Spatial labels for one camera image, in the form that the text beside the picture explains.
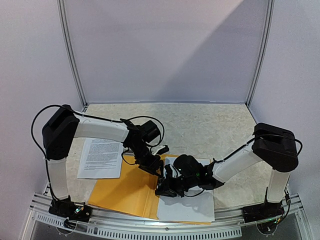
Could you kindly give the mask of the orange file folder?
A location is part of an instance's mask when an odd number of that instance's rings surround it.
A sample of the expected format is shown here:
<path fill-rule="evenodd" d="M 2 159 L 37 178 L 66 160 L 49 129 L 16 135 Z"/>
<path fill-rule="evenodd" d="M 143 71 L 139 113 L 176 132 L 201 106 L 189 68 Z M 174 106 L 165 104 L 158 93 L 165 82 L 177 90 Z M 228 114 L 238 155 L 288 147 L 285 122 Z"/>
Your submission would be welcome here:
<path fill-rule="evenodd" d="M 136 166 L 122 164 L 119 178 L 99 179 L 91 192 L 88 204 L 138 217 L 154 220 L 160 197 L 155 195 L 158 178 Z M 180 222 L 210 224 L 210 222 Z"/>

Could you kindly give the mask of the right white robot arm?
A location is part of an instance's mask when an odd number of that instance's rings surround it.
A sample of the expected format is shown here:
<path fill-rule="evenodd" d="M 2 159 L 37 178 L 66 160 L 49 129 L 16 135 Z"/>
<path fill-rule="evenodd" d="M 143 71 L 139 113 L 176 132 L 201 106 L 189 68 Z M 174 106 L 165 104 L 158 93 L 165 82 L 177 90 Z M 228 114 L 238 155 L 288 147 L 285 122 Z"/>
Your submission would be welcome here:
<path fill-rule="evenodd" d="M 290 174 L 299 164 L 301 149 L 297 145 L 301 146 L 302 142 L 292 131 L 262 122 L 254 127 L 252 135 L 247 143 L 224 159 L 213 160 L 208 165 L 203 165 L 191 155 L 178 156 L 173 163 L 165 165 L 164 178 L 158 182 L 155 194 L 175 198 L 184 197 L 193 187 L 214 190 L 243 170 L 265 162 L 272 171 L 265 200 L 258 213 L 262 218 L 269 218 L 278 210 Z"/>

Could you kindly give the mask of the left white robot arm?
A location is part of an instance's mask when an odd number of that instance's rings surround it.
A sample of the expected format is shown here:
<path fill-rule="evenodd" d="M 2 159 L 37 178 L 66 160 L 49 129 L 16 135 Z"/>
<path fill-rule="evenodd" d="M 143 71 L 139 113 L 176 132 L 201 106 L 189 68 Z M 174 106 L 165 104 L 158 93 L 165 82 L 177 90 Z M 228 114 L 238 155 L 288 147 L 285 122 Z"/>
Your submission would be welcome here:
<path fill-rule="evenodd" d="M 63 216 L 74 213 L 74 205 L 69 202 L 66 160 L 75 138 L 111 140 L 123 144 L 133 152 L 139 169 L 160 176 L 162 161 L 158 153 L 152 153 L 150 144 L 155 138 L 162 142 L 164 125 L 155 117 L 135 125 L 132 119 L 107 119 L 77 112 L 70 105 L 57 105 L 57 111 L 42 128 L 45 159 L 48 161 L 48 180 L 55 209 Z"/>

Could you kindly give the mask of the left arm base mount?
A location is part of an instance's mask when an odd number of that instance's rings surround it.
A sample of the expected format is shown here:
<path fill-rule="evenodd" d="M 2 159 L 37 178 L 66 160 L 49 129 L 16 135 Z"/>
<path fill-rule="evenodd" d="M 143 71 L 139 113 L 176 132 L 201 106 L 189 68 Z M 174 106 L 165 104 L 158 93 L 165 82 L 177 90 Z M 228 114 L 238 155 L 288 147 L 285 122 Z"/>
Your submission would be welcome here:
<path fill-rule="evenodd" d="M 71 221 L 80 221 L 88 223 L 93 208 L 84 202 L 73 202 L 68 196 L 63 200 L 52 199 L 48 212 L 62 218 L 68 218 Z"/>

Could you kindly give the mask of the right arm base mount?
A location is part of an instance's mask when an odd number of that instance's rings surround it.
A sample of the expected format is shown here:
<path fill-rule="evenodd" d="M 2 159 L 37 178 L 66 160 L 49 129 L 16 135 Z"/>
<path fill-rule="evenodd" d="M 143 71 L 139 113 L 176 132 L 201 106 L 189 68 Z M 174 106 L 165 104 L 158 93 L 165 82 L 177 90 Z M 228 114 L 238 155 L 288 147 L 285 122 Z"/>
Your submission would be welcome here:
<path fill-rule="evenodd" d="M 291 206 L 291 199 L 285 199 L 287 204 L 287 212 L 285 212 L 282 202 L 271 203 L 266 199 L 263 203 L 245 206 L 241 209 L 242 217 L 245 223 L 256 222 L 261 220 L 274 220 L 274 224 L 279 224 L 283 221 Z"/>

